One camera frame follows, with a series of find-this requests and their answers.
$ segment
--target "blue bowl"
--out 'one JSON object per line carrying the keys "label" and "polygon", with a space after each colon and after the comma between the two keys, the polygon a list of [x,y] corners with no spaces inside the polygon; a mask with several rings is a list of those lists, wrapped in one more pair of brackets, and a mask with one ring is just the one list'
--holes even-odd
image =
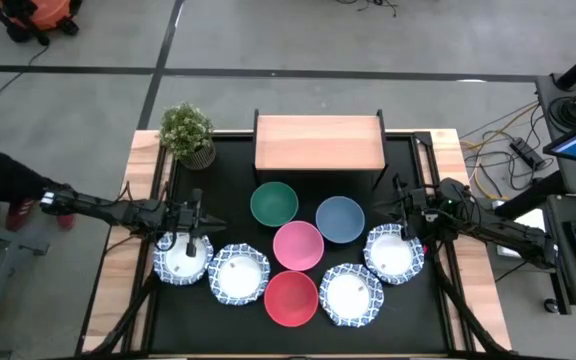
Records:
{"label": "blue bowl", "polygon": [[345,196],[326,199],[317,208],[317,228],[328,240],[347,244],[364,231],[366,219],[361,206]]}

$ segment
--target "gray floor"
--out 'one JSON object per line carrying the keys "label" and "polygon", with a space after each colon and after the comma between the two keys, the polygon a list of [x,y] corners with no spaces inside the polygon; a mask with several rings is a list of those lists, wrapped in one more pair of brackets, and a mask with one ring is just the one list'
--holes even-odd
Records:
{"label": "gray floor", "polygon": [[[77,18],[80,34],[53,35],[36,64],[154,67],[173,3],[87,0]],[[576,1],[396,3],[398,17],[392,18],[389,8],[357,12],[362,1],[186,0],[166,66],[530,75],[576,61]],[[9,42],[0,26],[0,64],[25,64],[39,49]],[[0,73],[0,86],[12,75]],[[0,98],[0,151],[81,191],[112,197],[150,79],[26,74]],[[221,129],[250,128],[255,108],[280,114],[381,108],[387,127],[447,127],[465,134],[535,100],[534,90],[526,83],[165,76],[148,128],[158,127],[165,107],[185,100]],[[526,121],[508,132],[525,138]],[[466,139],[480,141],[482,132]],[[543,122],[536,132],[542,144],[548,142]],[[507,142],[487,149],[507,150]],[[553,164],[539,176],[555,169]],[[517,194],[504,166],[490,173],[504,195]],[[52,248],[45,258],[23,262],[1,302],[0,348],[26,359],[72,354],[107,231],[101,222],[80,217],[64,233],[52,218],[34,214],[23,233],[50,239]],[[507,264],[493,259],[493,268],[499,275]],[[576,311],[567,317],[542,311],[541,301],[552,296],[546,275],[519,271],[498,289],[516,350],[576,359]]]}

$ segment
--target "pink bowl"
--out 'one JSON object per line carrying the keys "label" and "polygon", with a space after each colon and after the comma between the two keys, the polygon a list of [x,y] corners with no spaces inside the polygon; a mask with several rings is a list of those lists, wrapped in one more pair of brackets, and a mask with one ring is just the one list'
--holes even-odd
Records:
{"label": "pink bowl", "polygon": [[324,254],[324,239],[312,224],[292,221],[275,234],[273,251],[284,267],[304,271],[315,266]]}

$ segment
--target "potted plant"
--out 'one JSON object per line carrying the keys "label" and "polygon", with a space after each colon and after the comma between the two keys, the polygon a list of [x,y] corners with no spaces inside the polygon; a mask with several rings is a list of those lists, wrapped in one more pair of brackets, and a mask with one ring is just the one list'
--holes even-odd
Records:
{"label": "potted plant", "polygon": [[215,160],[212,122],[188,103],[167,109],[161,121],[161,144],[190,170],[205,169]]}

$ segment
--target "red bowl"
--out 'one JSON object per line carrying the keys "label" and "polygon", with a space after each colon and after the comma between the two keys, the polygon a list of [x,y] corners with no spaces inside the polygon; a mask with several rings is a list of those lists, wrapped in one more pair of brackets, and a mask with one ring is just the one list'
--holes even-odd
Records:
{"label": "red bowl", "polygon": [[266,312],[277,324],[297,327],[307,323],[317,311],[317,286],[304,273],[284,271],[268,283],[264,293]]}

